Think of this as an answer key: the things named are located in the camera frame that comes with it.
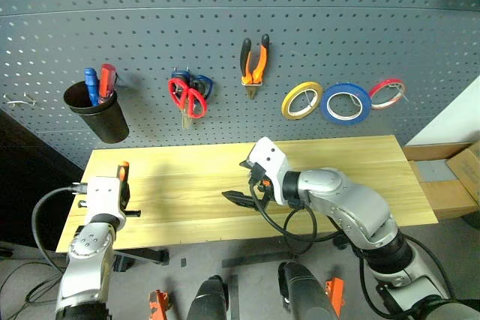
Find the pegboard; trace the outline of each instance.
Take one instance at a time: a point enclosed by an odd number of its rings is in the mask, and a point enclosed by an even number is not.
[[[1,0],[2,103],[43,141],[84,167],[94,148],[126,148],[393,133],[404,144],[479,72],[480,0]],[[264,85],[248,100],[240,85],[244,37],[271,46]],[[119,103],[130,128],[116,145],[99,141],[63,102],[83,68],[117,67]],[[215,82],[207,116],[189,130],[167,94],[173,67]],[[295,85],[354,82],[369,90],[399,77],[407,99],[342,127],[316,110],[281,116]],[[338,104],[348,110],[351,103]]]

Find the tape roll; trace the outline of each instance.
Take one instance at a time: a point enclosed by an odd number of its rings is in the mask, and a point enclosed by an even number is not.
[[[375,94],[387,86],[397,87],[398,93],[393,98],[387,100],[384,103],[374,104]],[[397,103],[402,97],[404,97],[405,91],[407,91],[406,89],[407,87],[405,86],[405,83],[402,82],[400,79],[387,79],[379,82],[368,93],[368,96],[372,100],[372,109],[381,110],[392,106],[393,104]]]
[[[359,105],[360,110],[356,114],[342,116],[332,110],[330,107],[330,101],[332,101],[333,97],[341,94],[349,95],[352,97],[352,100],[354,100],[354,103],[358,103],[356,105]],[[338,125],[354,125],[368,117],[371,106],[371,99],[362,87],[349,82],[342,82],[325,90],[322,102],[320,103],[320,110],[322,111],[323,116],[332,123]]]
[[[307,91],[313,92],[313,97],[310,99],[307,96]],[[293,88],[283,99],[282,102],[282,115],[289,120],[299,120],[310,114],[320,103],[322,98],[323,88],[318,82],[303,82]],[[299,96],[304,94],[307,97],[308,105],[297,112],[290,111],[293,101]]]

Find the pen holder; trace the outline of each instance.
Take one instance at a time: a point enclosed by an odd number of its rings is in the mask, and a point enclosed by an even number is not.
[[[65,91],[63,99],[102,142],[113,144],[128,136],[127,122],[115,92],[105,103],[92,106],[85,83],[78,82]]]

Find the orange pliers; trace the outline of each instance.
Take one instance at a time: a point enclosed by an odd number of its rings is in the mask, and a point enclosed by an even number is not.
[[[262,43],[260,44],[260,59],[253,73],[250,72],[250,57],[252,42],[250,38],[246,37],[241,45],[240,53],[240,70],[241,70],[241,83],[247,90],[247,95],[250,99],[255,98],[257,87],[263,83],[263,71],[267,65],[267,58],[269,55],[270,38],[268,34],[262,36]]]

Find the wooden tabletop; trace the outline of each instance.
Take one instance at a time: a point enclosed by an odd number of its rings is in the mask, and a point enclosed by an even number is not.
[[[294,170],[334,167],[353,181],[375,189],[390,204],[400,226],[436,223],[437,219],[394,136],[365,136],[275,142]],[[130,163],[129,217],[118,232],[115,249],[159,247],[279,235],[257,212],[226,200],[221,192],[248,193],[248,170],[239,166],[254,143],[192,145],[162,148],[95,150],[82,181],[93,176],[116,176],[117,164]],[[86,209],[77,196],[65,223],[57,251],[64,253]],[[271,203],[268,212],[280,224],[290,210]],[[331,231],[317,214],[319,232]],[[296,233],[311,232],[307,214],[289,224]]]

